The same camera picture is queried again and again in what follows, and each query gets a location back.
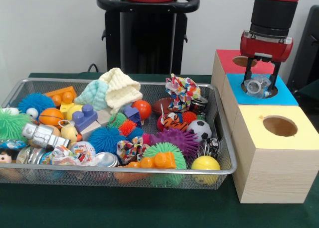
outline wire mesh basket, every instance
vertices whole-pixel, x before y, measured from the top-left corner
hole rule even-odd
[[[2,104],[2,107],[17,107],[18,103],[31,93],[47,93],[68,86],[73,86],[77,94],[80,94],[89,82],[91,81],[45,78],[25,79],[17,83]],[[237,163],[217,89],[208,84],[199,85],[201,95],[208,99],[206,121],[212,129],[213,136],[219,140],[220,150],[217,158],[221,167],[219,171],[191,170],[191,164],[194,159],[187,161],[186,170],[0,163],[0,183],[216,190],[226,176],[236,170]],[[141,82],[141,92],[143,99],[150,104],[154,104],[163,97],[168,97],[165,92],[165,83]],[[143,125],[144,132],[156,134],[156,124],[157,116],[152,114]]]

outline black cylinder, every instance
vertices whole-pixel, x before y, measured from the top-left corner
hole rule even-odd
[[[175,13],[121,13],[121,69],[124,73],[169,74]]]
[[[287,37],[294,19],[297,2],[255,0],[251,32],[270,37]]]

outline black steering wheel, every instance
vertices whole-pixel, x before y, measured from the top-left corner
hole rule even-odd
[[[187,2],[162,2],[143,3],[127,0],[96,0],[97,5],[107,11],[118,12],[169,12],[169,13],[189,13],[199,8],[199,0],[186,0]]]

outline orange spiky ball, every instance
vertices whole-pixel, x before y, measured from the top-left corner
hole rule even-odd
[[[119,126],[119,131],[125,137],[127,137],[136,128],[136,123],[131,120],[126,120],[121,126]]]
[[[193,112],[187,111],[182,113],[183,122],[187,122],[188,124],[197,119],[197,115]]]

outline red square top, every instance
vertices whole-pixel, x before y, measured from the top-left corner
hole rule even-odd
[[[236,65],[233,62],[233,58],[241,56],[240,50],[217,50],[217,54],[225,73],[245,73],[246,67]],[[272,63],[266,63],[262,61],[258,61],[255,66],[251,67],[251,72],[253,74],[272,74],[273,71],[274,65]]]

